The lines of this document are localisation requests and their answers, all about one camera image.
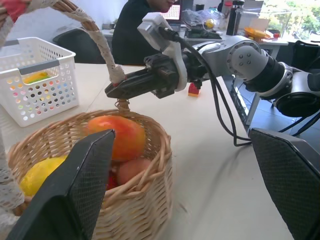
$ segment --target laptop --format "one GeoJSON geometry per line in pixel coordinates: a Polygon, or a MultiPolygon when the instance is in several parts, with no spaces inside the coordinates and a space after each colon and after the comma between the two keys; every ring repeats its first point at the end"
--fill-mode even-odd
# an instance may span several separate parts
{"type": "Polygon", "coordinates": [[[161,13],[165,20],[172,27],[172,30],[180,32],[181,16],[182,16],[182,0],[176,1],[170,10],[166,13],[161,13]]]}

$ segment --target wicker basket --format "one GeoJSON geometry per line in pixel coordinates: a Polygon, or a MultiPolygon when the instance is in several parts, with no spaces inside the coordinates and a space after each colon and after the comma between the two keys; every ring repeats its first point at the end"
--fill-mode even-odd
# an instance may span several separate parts
{"type": "MultiPolygon", "coordinates": [[[[52,2],[53,9],[64,14],[71,13],[71,17],[81,21],[86,30],[99,30],[88,17],[79,17],[78,13],[83,12],[68,0],[48,1],[52,2]]],[[[3,7],[0,6],[0,10],[0,15],[8,15],[3,7]]],[[[4,26],[6,26],[6,21],[0,21],[0,28],[4,26]]],[[[119,71],[119,67],[115,65],[107,41],[105,40],[103,44],[100,41],[97,45],[107,62],[110,77],[121,75],[123,71],[122,69],[119,71]]],[[[34,132],[10,149],[8,164],[16,181],[20,183],[22,177],[34,164],[46,158],[68,154],[75,142],[84,137],[84,126],[90,119],[103,115],[117,115],[139,123],[146,132],[143,157],[150,159],[151,164],[147,170],[126,184],[106,191],[92,239],[155,239],[170,219],[173,207],[170,136],[152,118],[130,111],[127,100],[119,100],[117,103],[118,109],[80,113],[66,120],[51,123],[34,132]]],[[[18,206],[14,213],[17,216],[21,215],[31,200],[30,197],[26,197],[24,203],[18,206]]]]}

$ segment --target black shirt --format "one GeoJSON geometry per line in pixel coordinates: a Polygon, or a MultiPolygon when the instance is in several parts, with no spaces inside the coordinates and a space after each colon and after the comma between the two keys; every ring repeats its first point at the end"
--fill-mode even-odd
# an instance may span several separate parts
{"type": "Polygon", "coordinates": [[[129,0],[123,7],[112,37],[112,54],[116,64],[143,65],[144,58],[159,53],[137,27],[153,10],[147,0],[129,0]]]}

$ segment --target computer monitor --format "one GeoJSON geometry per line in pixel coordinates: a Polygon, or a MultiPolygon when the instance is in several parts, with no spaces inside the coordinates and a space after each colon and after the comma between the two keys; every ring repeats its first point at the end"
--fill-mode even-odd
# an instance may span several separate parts
{"type": "Polygon", "coordinates": [[[182,13],[182,0],[176,1],[170,10],[166,13],[161,13],[169,24],[180,24],[182,13]]]}

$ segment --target white plastic basket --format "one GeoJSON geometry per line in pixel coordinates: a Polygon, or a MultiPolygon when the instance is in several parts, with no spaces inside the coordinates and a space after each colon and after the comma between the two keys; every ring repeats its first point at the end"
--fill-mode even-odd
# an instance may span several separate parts
{"type": "Polygon", "coordinates": [[[0,57],[0,104],[26,127],[79,105],[75,53],[37,37],[7,41],[0,57]],[[31,84],[23,80],[37,72],[48,79],[31,84]]]}

